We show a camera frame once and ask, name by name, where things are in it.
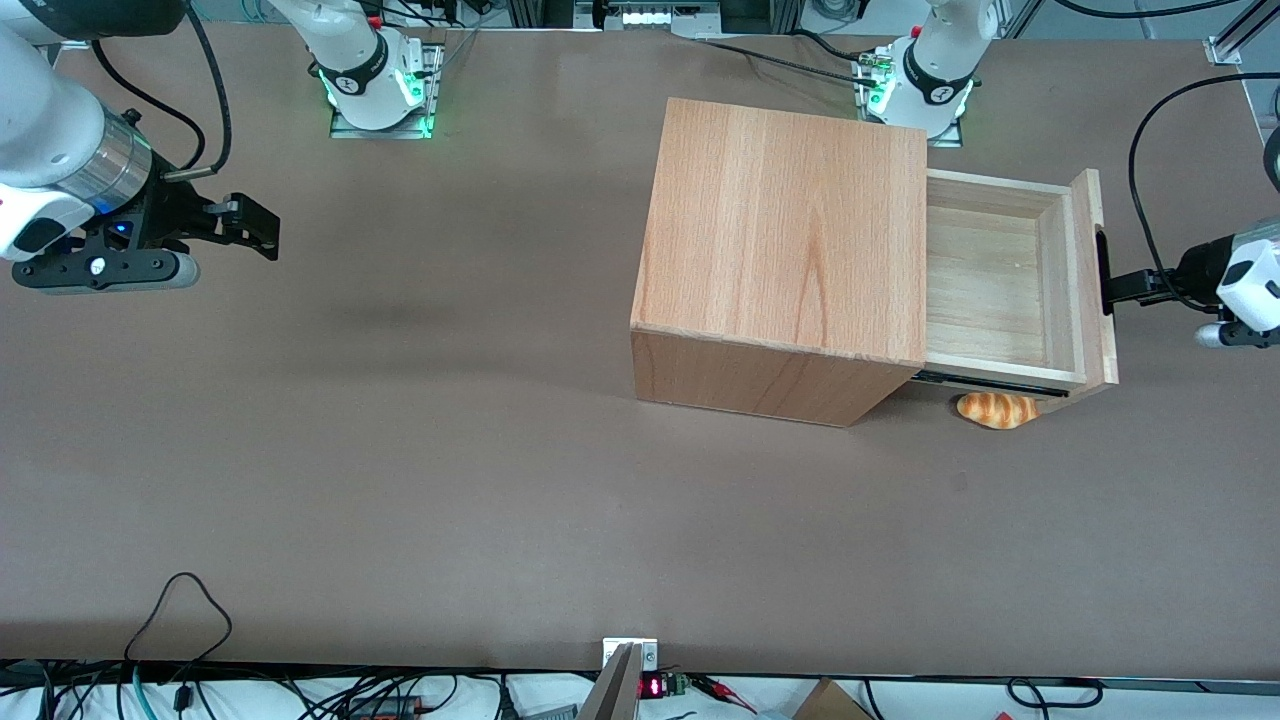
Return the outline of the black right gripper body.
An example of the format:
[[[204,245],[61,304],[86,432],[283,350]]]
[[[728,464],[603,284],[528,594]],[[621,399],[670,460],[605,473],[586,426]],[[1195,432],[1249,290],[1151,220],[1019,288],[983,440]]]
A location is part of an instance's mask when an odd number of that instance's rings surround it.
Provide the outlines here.
[[[212,201],[187,181],[150,179],[128,202],[108,209],[106,200],[93,197],[90,206],[99,211],[81,231],[61,242],[61,251],[70,254],[101,232],[111,233],[114,249],[165,249],[188,252],[188,242],[218,240],[218,217],[206,211]]]

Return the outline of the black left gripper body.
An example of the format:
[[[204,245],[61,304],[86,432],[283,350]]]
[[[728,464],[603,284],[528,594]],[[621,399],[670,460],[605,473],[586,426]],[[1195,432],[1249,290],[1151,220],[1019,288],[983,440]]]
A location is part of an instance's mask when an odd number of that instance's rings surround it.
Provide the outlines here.
[[[1172,270],[1175,295],[1196,305],[1224,305],[1217,287],[1239,245],[1242,241],[1213,240],[1188,249]]]

